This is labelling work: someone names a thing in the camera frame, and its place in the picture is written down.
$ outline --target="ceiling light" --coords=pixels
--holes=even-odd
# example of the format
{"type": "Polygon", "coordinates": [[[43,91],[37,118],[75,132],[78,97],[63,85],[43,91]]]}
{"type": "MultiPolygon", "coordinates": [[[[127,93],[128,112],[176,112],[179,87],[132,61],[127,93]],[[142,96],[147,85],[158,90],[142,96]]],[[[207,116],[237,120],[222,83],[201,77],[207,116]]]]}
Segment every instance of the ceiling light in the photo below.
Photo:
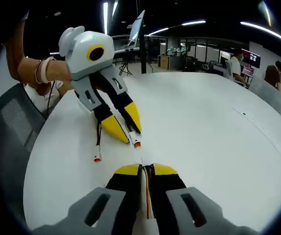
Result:
{"type": "Polygon", "coordinates": [[[242,24],[242,25],[246,25],[246,26],[250,26],[250,27],[253,27],[253,28],[260,29],[260,30],[262,30],[262,31],[265,31],[265,32],[267,32],[267,33],[270,33],[270,34],[272,34],[273,36],[276,36],[276,37],[278,37],[278,38],[281,39],[281,35],[279,35],[279,34],[273,32],[273,31],[271,31],[271,30],[269,30],[269,29],[267,29],[267,28],[261,27],[261,26],[259,26],[259,25],[253,24],[253,23],[248,23],[248,22],[241,22],[241,24],[242,24]]]}
{"type": "Polygon", "coordinates": [[[192,21],[192,22],[182,23],[181,25],[186,26],[186,25],[204,24],[204,23],[205,23],[205,21],[192,21]]]}
{"type": "Polygon", "coordinates": [[[114,12],[116,10],[117,4],[119,3],[119,1],[115,1],[114,6],[113,6],[113,11],[112,11],[112,17],[114,16],[114,12]]]}
{"type": "Polygon", "coordinates": [[[104,25],[104,33],[107,34],[107,8],[108,3],[103,3],[103,25],[104,25]]]}
{"type": "Polygon", "coordinates": [[[265,11],[266,11],[266,14],[267,14],[267,18],[268,18],[268,23],[269,23],[269,26],[271,27],[271,18],[270,18],[270,13],[269,13],[269,9],[267,8],[267,5],[265,2],[264,3],[264,8],[265,8],[265,11]]]}
{"type": "Polygon", "coordinates": [[[154,35],[154,34],[156,34],[156,33],[159,33],[159,32],[162,32],[162,31],[165,31],[165,30],[168,30],[169,28],[163,28],[163,29],[160,29],[160,30],[158,30],[158,31],[156,31],[156,32],[153,32],[153,33],[150,33],[150,34],[148,34],[149,36],[151,36],[151,35],[154,35]]]}

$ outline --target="computer screen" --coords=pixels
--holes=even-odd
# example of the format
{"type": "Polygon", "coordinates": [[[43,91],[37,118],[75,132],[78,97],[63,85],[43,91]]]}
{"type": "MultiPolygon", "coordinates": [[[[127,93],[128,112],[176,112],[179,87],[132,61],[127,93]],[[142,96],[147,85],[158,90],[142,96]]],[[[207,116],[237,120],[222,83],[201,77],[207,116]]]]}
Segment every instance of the computer screen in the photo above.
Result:
{"type": "Polygon", "coordinates": [[[259,69],[260,68],[260,59],[261,59],[260,55],[255,54],[248,50],[244,50],[244,49],[242,49],[242,51],[243,51],[243,55],[244,55],[243,61],[246,64],[252,65],[252,66],[256,67],[257,69],[259,69]]]}
{"type": "Polygon", "coordinates": [[[141,12],[141,14],[137,17],[137,19],[132,24],[128,44],[131,44],[131,42],[133,42],[134,45],[137,44],[138,33],[139,33],[139,30],[140,30],[141,22],[144,18],[144,15],[145,15],[145,10],[143,10],[143,12],[141,12]]]}

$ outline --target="robot eye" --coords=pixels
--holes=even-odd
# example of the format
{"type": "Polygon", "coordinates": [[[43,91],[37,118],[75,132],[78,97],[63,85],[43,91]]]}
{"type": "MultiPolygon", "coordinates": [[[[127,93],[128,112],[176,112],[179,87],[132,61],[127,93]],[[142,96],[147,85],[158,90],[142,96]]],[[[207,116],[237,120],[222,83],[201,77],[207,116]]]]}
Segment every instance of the robot eye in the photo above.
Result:
{"type": "Polygon", "coordinates": [[[102,45],[96,45],[91,47],[87,53],[87,59],[90,61],[99,60],[104,54],[104,48],[102,45]]]}

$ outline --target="gray office chair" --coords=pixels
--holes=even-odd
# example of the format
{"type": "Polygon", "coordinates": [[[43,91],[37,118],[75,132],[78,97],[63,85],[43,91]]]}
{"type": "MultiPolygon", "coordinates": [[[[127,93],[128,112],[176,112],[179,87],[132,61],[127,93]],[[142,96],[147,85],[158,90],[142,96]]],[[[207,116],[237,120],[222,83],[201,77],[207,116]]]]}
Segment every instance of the gray office chair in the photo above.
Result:
{"type": "Polygon", "coordinates": [[[275,87],[271,86],[265,80],[255,77],[252,79],[249,91],[258,95],[281,114],[281,92],[275,87]]]}
{"type": "Polygon", "coordinates": [[[26,167],[44,123],[21,84],[0,97],[0,186],[9,208],[22,221],[26,167]]]}
{"type": "Polygon", "coordinates": [[[236,81],[233,77],[233,72],[232,72],[232,65],[230,64],[230,61],[226,61],[226,65],[227,65],[227,70],[224,74],[224,77],[226,77],[227,79],[233,81],[233,82],[236,82],[238,85],[242,86],[242,87],[246,87],[246,84],[245,83],[242,83],[242,82],[239,82],[239,81],[236,81]]]}

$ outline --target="white table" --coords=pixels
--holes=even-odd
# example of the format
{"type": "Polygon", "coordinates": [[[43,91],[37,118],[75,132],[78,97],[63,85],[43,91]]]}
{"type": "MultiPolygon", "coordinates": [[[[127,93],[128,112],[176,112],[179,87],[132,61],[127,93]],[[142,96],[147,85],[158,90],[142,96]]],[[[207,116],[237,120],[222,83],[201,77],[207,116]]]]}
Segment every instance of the white table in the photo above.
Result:
{"type": "MultiPolygon", "coordinates": [[[[102,133],[102,162],[93,162],[95,119],[68,92],[45,123],[24,185],[28,226],[55,224],[68,208],[123,165],[175,168],[223,208],[237,226],[261,231],[281,209],[281,116],[258,96],[208,73],[154,73],[125,78],[143,127],[134,149],[102,133]]],[[[119,121],[109,98],[105,101],[119,121]]],[[[155,220],[138,220],[135,234],[158,234],[155,220]]]]}

